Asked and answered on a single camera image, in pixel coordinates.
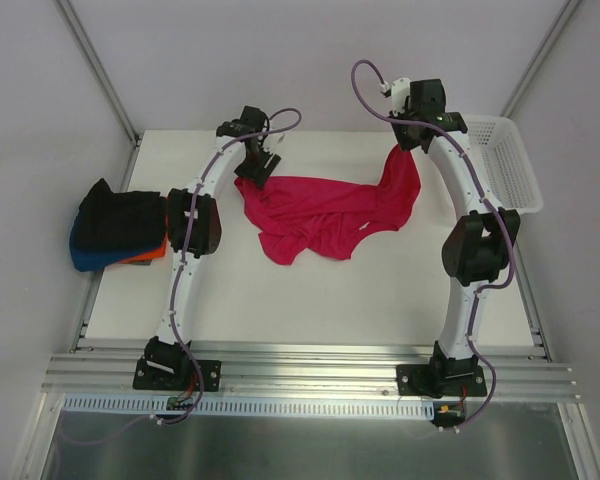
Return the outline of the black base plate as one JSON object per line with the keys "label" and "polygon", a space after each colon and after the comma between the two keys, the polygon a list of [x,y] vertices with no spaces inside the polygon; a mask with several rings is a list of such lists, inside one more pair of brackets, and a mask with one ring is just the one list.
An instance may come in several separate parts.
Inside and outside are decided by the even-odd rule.
{"label": "black base plate", "polygon": [[400,396],[421,396],[441,399],[445,396],[487,396],[486,381],[480,366],[470,367],[466,373],[444,376],[428,364],[399,364],[395,368]]}
{"label": "black base plate", "polygon": [[[204,392],[217,392],[220,387],[222,362],[219,360],[199,360]],[[138,360],[132,388],[139,391],[186,391],[193,387],[200,390],[200,380],[194,365],[185,359],[185,364],[178,370],[152,364],[145,358]]]}

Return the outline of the blue folded t shirt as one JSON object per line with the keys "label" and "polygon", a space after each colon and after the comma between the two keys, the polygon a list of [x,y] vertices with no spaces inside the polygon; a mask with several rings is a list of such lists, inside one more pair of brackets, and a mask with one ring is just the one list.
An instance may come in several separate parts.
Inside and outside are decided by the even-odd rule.
{"label": "blue folded t shirt", "polygon": [[74,220],[69,237],[69,252],[74,268],[79,272],[93,272],[135,256],[134,250],[89,251],[77,246],[77,232],[81,215]]}

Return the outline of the black folded t shirt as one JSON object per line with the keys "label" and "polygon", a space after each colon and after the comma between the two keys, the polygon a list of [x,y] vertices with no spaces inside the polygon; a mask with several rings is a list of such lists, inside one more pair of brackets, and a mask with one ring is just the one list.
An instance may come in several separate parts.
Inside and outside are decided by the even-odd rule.
{"label": "black folded t shirt", "polygon": [[159,192],[114,192],[101,178],[79,206],[73,242],[87,251],[151,250],[165,237],[166,199]]}

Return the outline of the aluminium mounting rail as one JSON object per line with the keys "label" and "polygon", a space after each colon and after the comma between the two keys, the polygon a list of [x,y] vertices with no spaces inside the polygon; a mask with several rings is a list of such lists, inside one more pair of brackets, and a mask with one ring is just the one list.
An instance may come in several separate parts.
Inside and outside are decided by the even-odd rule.
{"label": "aluminium mounting rail", "polygon": [[[81,340],[71,353],[55,353],[42,382],[47,392],[127,393],[143,342]],[[394,398],[396,367],[425,362],[431,347],[416,345],[300,345],[199,341],[199,359],[222,363],[227,396],[335,399]],[[540,347],[483,347],[495,367],[497,402],[580,403],[573,367],[552,362]]]}

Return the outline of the pink t shirt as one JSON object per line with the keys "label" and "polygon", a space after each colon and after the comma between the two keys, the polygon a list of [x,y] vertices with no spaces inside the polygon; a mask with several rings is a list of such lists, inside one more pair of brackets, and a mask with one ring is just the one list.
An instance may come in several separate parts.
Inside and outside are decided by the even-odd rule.
{"label": "pink t shirt", "polygon": [[421,190],[413,155],[398,146],[389,152],[377,184],[275,176],[263,188],[241,178],[234,185],[246,218],[260,230],[264,254],[283,266],[305,250],[349,260],[368,236],[404,227]]}

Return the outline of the white plastic basket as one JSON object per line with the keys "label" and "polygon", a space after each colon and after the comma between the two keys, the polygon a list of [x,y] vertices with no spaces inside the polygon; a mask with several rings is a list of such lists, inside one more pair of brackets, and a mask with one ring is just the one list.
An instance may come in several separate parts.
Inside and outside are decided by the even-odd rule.
{"label": "white plastic basket", "polygon": [[520,215],[539,212],[543,198],[516,124],[508,118],[467,115],[472,160],[484,189]]}

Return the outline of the orange folded t shirt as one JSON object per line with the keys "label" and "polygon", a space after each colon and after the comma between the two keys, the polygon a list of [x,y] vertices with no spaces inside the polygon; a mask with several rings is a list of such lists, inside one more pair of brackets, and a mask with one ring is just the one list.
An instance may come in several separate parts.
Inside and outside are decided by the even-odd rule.
{"label": "orange folded t shirt", "polygon": [[138,207],[123,228],[125,256],[118,264],[150,264],[163,258],[167,246],[167,199],[155,200]]}

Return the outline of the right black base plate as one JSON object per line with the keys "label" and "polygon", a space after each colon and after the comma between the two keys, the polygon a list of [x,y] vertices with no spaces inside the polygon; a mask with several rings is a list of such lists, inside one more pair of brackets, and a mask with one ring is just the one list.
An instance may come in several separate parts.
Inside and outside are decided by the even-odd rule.
{"label": "right black base plate", "polygon": [[441,399],[445,396],[487,396],[486,381],[480,366],[470,367],[466,373],[444,376],[428,364],[399,364],[395,368],[400,396],[421,396]]}

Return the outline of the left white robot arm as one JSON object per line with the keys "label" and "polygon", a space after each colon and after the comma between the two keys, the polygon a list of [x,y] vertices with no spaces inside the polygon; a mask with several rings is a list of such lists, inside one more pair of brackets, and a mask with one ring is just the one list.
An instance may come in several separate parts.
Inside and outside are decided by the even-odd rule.
{"label": "left white robot arm", "polygon": [[156,335],[145,347],[144,359],[168,388],[183,386],[193,368],[190,342],[193,317],[205,263],[216,252],[222,235],[217,200],[232,177],[263,188],[280,162],[265,145],[270,118],[246,106],[239,118],[216,129],[208,163],[183,189],[167,196],[167,236],[173,249],[171,288]]}

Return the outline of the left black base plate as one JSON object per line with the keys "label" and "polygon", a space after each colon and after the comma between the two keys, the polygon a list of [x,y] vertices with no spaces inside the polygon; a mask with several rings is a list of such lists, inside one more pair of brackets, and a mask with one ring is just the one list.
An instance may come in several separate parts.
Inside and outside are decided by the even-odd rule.
{"label": "left black base plate", "polygon": [[[219,360],[199,360],[204,392],[217,392],[220,387],[222,362]],[[200,380],[194,365],[185,359],[185,364],[178,370],[152,364],[145,358],[138,360],[132,388],[139,391],[186,391],[193,387],[200,390]]]}

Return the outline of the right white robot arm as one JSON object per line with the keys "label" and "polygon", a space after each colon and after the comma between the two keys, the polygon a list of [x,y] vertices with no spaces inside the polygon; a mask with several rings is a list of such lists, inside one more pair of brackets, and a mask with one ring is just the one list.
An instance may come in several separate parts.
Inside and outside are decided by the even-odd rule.
{"label": "right white robot arm", "polygon": [[512,270],[512,247],[520,216],[491,194],[470,158],[468,127],[462,115],[446,109],[438,79],[400,78],[387,86],[389,117],[399,147],[421,149],[447,188],[456,224],[442,247],[450,278],[445,323],[425,366],[413,369],[408,384],[433,398],[471,389],[481,375],[475,338],[489,291],[498,288],[503,269]]}

